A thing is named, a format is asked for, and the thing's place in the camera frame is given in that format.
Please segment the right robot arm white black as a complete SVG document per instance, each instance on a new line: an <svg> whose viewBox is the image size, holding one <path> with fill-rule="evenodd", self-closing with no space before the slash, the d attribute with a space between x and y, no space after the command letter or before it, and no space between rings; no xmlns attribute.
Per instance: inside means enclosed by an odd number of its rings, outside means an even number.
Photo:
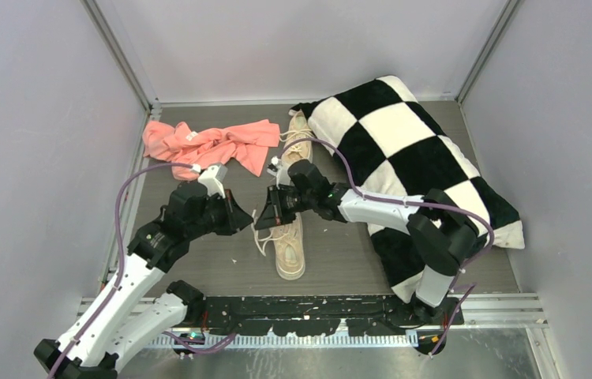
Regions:
<svg viewBox="0 0 592 379"><path fill-rule="evenodd" d="M255 229L291 224L300 213L313 211L324 220L374 224L408 235L425 264L410 299L412 314L422 324L443 314L442 302L478 237L476 226L444 192L433 189L425 197L404 198L362 192L329 182L307 159L287 166L274 157L268 172L278 182L268 187Z"/></svg>

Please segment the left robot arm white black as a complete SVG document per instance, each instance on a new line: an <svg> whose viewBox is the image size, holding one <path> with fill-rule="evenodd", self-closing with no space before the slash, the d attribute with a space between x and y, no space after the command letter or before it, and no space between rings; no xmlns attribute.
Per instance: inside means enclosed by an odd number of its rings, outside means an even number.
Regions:
<svg viewBox="0 0 592 379"><path fill-rule="evenodd" d="M197 325L205 311L204 294L183 280L174 281L138 317L128 316L207 234L230 236L253 222L230 189L211 191L185 182L170 194L159 216L140 227L123 266L85 313L56 340L44 339L34 355L50 378L116 378L126 363L162 332Z"/></svg>

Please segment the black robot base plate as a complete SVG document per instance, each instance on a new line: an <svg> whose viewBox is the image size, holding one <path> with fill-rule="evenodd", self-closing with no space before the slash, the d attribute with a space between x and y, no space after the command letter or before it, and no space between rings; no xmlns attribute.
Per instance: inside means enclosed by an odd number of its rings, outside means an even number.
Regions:
<svg viewBox="0 0 592 379"><path fill-rule="evenodd" d="M354 337L394 336L409 328L439 331L450 317L462 325L462 314L453 314L458 302L456 297L446 298L427 322L394 295L210 296L177 326L218 336L331 336L343 328Z"/></svg>

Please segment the beige sneaker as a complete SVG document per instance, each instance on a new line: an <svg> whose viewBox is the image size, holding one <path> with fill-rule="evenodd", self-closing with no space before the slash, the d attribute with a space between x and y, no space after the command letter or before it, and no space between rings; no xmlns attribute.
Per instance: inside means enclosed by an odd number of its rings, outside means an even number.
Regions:
<svg viewBox="0 0 592 379"><path fill-rule="evenodd" d="M272 244L275 253L275 267L284 280L297 280L305 272L305 251L303 244L302 218L299 214L293 223L273 227L269 234L261 238L259 231L251 224L254 243L262 256L266 256L266 247Z"/></svg>
<svg viewBox="0 0 592 379"><path fill-rule="evenodd" d="M312 161L313 158L313 142L310 138L314 138L314 133L309 128L306 117L302 111L292 111L290 115L291 120L287 131L280 134L283 148L286 149L280 156L283 167L282 176L285 179L289 179L287 171L292 163L303 159Z"/></svg>

